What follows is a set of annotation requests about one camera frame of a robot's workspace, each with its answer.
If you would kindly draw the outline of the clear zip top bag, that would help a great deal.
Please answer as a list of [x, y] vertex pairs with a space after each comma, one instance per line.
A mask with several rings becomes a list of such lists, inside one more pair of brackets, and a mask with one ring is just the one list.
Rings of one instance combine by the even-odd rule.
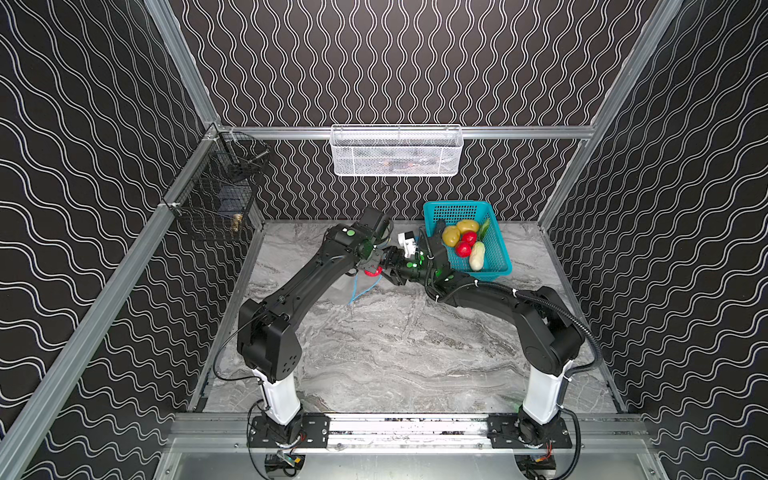
[[353, 270], [337, 279], [321, 299], [336, 306], [349, 305], [373, 290], [382, 279], [382, 275], [370, 276], [364, 270]]

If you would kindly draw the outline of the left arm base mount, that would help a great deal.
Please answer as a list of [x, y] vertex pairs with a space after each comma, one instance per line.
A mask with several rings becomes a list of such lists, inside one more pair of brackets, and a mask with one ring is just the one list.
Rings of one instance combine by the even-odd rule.
[[278, 424], [266, 415], [249, 422], [247, 446], [250, 448], [291, 449], [326, 448], [331, 419], [321, 413], [302, 413], [287, 425]]

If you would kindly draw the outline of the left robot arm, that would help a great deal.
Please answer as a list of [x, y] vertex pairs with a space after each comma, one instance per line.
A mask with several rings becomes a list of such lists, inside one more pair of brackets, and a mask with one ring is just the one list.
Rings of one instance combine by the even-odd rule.
[[317, 252], [286, 284], [240, 307], [236, 349], [261, 381], [266, 416], [276, 424], [289, 425], [301, 411], [293, 375], [302, 356], [298, 327], [339, 278], [372, 259], [391, 228], [385, 213], [367, 208], [357, 222], [329, 228]]

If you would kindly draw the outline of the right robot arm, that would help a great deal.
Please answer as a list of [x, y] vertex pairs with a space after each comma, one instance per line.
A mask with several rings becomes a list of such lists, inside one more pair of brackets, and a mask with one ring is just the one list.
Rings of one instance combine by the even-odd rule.
[[418, 283], [437, 303], [478, 310], [515, 326], [530, 366], [521, 405], [521, 417], [530, 423], [548, 425], [558, 418], [567, 383], [602, 361], [590, 328], [555, 290], [524, 290], [479, 280], [453, 268], [447, 248], [435, 237], [420, 237], [412, 252], [401, 246], [384, 248], [380, 266], [394, 285]]

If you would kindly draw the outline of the red tomato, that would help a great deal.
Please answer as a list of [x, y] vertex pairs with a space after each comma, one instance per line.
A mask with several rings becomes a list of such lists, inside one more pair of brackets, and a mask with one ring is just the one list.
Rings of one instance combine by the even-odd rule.
[[382, 267], [379, 266], [375, 270], [364, 270], [363, 273], [368, 277], [375, 278], [375, 277], [379, 277], [382, 274], [382, 271], [383, 271]]
[[468, 258], [477, 242], [477, 233], [472, 230], [464, 232], [459, 242], [454, 247], [456, 255], [460, 258]]

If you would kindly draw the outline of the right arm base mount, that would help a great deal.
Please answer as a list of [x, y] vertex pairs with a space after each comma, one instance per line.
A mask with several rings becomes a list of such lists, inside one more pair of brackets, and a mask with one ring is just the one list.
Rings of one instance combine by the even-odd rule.
[[528, 414], [491, 414], [487, 417], [487, 438], [493, 449], [569, 449], [573, 441], [560, 413], [546, 424]]

